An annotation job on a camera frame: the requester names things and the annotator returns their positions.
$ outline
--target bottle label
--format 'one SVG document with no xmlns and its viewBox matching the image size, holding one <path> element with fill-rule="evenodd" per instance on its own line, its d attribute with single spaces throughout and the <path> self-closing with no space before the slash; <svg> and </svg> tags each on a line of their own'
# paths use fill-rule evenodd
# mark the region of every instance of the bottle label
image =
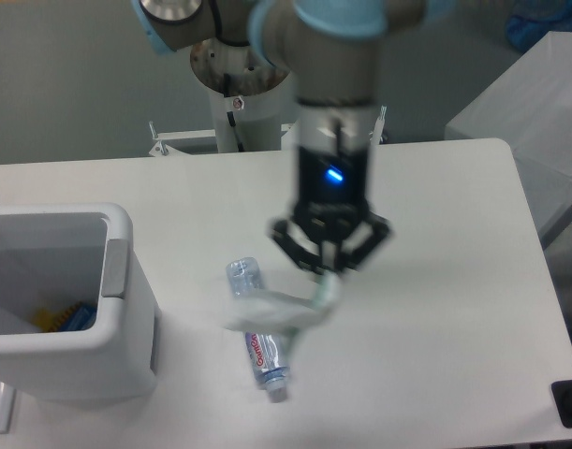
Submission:
<svg viewBox="0 0 572 449">
<path fill-rule="evenodd" d="M 267 369 L 265 355 L 260 346 L 260 340 L 257 334 L 246 334 L 246 346 L 248 347 L 248 354 L 252 361 L 252 366 L 255 371 L 264 371 Z"/>
</svg>

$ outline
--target black object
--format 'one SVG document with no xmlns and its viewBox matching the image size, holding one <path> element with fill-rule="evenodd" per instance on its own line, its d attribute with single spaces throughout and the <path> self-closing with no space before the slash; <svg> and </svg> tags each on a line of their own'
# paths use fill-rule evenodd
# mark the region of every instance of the black object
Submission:
<svg viewBox="0 0 572 449">
<path fill-rule="evenodd" d="M 333 131 L 334 152 L 299 147 L 298 201 L 291 222 L 315 244 L 316 253 L 291 237 L 288 220 L 277 221 L 272 230 L 275 242 L 299 268 L 317 274 L 357 269 L 390 234 L 388 222 L 371 212 L 365 197 L 369 148 L 346 152 L 342 126 L 336 123 Z M 345 250 L 344 242 L 363 223 L 370 227 L 369 237 L 357 248 Z"/>
<path fill-rule="evenodd" d="M 559 381 L 551 385 L 563 426 L 572 428 L 572 381 Z"/>
</svg>

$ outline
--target white table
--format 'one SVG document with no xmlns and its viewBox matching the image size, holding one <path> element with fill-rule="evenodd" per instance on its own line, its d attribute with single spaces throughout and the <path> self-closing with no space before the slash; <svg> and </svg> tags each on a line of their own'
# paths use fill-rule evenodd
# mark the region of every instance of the white table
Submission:
<svg viewBox="0 0 572 449">
<path fill-rule="evenodd" d="M 0 167 L 0 204 L 112 201 L 164 312 L 159 385 L 126 401 L 20 395 L 15 448 L 444 448 L 572 439 L 550 384 L 572 350 L 510 149 L 500 140 L 387 146 L 371 199 L 395 238 L 352 274 L 302 341 L 292 399 L 255 390 L 242 336 L 218 321 L 224 265 L 313 285 L 267 237 L 292 152 Z"/>
</svg>

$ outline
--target black cable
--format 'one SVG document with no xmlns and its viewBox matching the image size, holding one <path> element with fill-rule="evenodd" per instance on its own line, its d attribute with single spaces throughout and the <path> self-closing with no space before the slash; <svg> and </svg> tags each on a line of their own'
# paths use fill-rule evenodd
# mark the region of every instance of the black cable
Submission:
<svg viewBox="0 0 572 449">
<path fill-rule="evenodd" d="M 231 76 L 228 73 L 223 74 L 223 97 L 229 98 L 229 86 L 231 84 Z M 238 145 L 238 152 L 246 152 L 244 149 L 244 144 L 240 139 L 240 135 L 238 134 L 238 130 L 236 129 L 236 118 L 233 115 L 233 112 L 227 112 L 227 121 L 229 122 L 229 126 L 233 129 L 233 136 L 236 138 L 236 144 Z"/>
</svg>

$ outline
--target blue fabric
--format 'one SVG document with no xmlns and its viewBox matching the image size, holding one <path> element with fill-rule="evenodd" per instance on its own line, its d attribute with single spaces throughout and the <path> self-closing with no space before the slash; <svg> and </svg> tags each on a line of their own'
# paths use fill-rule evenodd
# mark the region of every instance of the blue fabric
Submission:
<svg viewBox="0 0 572 449">
<path fill-rule="evenodd" d="M 275 3 L 275 0 L 262 0 L 250 14 L 248 18 L 248 42 L 252 48 L 257 52 L 258 56 L 263 58 L 269 64 L 271 61 L 267 59 L 265 51 L 263 50 L 263 25 L 269 10 Z"/>
<path fill-rule="evenodd" d="M 132 0 L 132 8 L 134 8 L 134 11 L 136 11 L 139 22 L 142 25 L 142 28 L 144 28 L 146 36 L 148 37 L 154 52 L 156 54 L 173 53 L 173 50 L 168 47 L 163 39 L 161 39 L 161 37 L 156 33 L 153 26 L 148 22 L 146 14 L 144 14 L 142 7 L 139 5 L 139 0 Z"/>
<path fill-rule="evenodd" d="M 383 0 L 296 0 L 298 16 L 311 28 L 344 39 L 370 39 L 387 30 Z"/>
<path fill-rule="evenodd" d="M 506 22 L 507 39 L 522 52 L 548 31 L 572 31 L 572 0 L 522 0 Z"/>
</svg>

